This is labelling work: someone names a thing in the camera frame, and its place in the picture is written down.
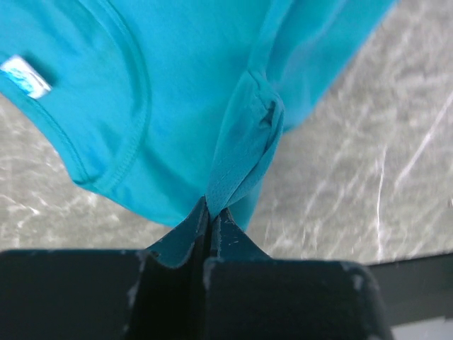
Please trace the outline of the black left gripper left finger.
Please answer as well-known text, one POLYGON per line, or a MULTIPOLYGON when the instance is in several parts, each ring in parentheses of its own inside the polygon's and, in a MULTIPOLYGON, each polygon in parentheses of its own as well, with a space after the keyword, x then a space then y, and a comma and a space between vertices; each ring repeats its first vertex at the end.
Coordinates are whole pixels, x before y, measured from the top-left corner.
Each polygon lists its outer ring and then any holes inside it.
POLYGON ((146 249, 1 253, 2 339, 196 339, 207 207, 146 249))

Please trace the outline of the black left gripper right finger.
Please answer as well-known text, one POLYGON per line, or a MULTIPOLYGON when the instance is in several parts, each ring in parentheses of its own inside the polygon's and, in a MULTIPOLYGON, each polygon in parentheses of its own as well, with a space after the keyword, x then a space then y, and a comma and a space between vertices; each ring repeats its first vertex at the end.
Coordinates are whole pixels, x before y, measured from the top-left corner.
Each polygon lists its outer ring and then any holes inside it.
POLYGON ((224 210, 203 284, 205 339, 391 339, 379 286, 350 261, 277 260, 224 210))

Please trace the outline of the teal t-shirt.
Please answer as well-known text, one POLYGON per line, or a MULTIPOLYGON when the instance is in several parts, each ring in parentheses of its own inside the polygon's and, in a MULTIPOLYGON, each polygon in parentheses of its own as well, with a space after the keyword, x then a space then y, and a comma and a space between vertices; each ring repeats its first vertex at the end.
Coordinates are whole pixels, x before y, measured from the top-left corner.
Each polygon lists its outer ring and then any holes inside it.
POLYGON ((1 92, 74 183, 176 226, 247 227, 298 126, 390 1, 2 1, 1 92))

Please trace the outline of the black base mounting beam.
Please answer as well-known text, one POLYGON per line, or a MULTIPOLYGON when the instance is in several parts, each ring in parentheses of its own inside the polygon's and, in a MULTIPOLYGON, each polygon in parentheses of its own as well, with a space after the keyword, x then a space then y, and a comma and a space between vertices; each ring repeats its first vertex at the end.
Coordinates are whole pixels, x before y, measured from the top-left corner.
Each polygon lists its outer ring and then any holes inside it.
POLYGON ((452 254, 374 264, 391 326, 452 318, 452 254))

